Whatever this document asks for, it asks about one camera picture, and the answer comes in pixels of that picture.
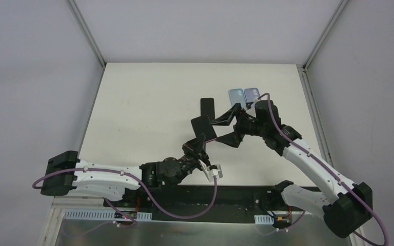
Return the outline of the light blue phone case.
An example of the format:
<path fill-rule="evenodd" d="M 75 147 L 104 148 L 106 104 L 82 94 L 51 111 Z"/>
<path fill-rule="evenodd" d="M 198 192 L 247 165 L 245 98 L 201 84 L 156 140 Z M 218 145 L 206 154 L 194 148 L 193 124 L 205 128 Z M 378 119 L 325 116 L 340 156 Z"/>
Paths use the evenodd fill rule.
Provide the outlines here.
<path fill-rule="evenodd" d="M 240 104 L 242 108 L 246 107 L 246 98 L 243 89 L 231 89 L 228 91 L 228 95 L 232 106 Z"/>

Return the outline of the purple phone case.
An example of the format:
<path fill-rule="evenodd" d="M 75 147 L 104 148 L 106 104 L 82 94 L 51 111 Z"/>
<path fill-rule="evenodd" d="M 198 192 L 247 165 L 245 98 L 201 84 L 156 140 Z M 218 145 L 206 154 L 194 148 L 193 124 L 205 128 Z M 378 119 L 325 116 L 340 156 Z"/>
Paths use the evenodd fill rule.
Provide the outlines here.
<path fill-rule="evenodd" d="M 244 89 L 244 95 L 246 102 L 261 96 L 258 88 L 246 88 Z"/>

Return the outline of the purple-edged black smartphone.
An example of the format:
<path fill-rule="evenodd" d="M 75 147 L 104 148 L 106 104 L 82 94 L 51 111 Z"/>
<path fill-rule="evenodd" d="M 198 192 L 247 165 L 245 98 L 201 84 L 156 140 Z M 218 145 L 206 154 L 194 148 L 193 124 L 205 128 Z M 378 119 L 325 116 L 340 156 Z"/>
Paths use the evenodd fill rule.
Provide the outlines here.
<path fill-rule="evenodd" d="M 201 134 L 205 135 L 206 142 L 211 142 L 216 140 L 217 135 L 210 123 L 210 119 L 207 115 L 202 115 L 190 120 L 192 129 L 196 137 Z"/>

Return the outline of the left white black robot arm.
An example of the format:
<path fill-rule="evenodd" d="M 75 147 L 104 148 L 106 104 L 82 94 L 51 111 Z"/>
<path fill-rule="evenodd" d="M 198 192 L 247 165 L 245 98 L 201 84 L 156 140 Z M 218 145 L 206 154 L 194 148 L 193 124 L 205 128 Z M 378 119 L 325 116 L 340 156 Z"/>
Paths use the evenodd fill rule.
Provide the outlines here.
<path fill-rule="evenodd" d="M 216 174 L 206 153 L 205 134 L 186 142 L 182 149 L 184 155 L 181 158 L 168 157 L 132 167 L 101 165 L 79 159 L 77 151 L 66 151 L 49 159 L 45 176 L 36 181 L 33 188 L 45 196 L 78 193 L 118 201 L 123 207 L 130 207 L 136 200 L 134 191 L 175 187 L 194 170 L 203 172 L 213 182 Z"/>

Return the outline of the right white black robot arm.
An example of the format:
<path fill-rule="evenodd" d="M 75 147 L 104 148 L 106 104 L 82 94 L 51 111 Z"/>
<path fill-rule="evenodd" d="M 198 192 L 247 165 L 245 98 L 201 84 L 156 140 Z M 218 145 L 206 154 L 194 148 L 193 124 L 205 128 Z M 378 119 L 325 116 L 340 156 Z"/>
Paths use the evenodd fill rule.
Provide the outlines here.
<path fill-rule="evenodd" d="M 233 132 L 216 140 L 237 148 L 246 135 L 261 137 L 268 148 L 299 168 L 320 190 L 306 191 L 284 181 L 270 197 L 275 209 L 293 206 L 316 215 L 340 238 L 348 237 L 372 218 L 373 192 L 369 185 L 356 184 L 316 156 L 299 132 L 281 122 L 273 101 L 259 100 L 252 111 L 254 114 L 235 104 L 212 120 L 214 126 L 228 126 L 236 120 Z"/>

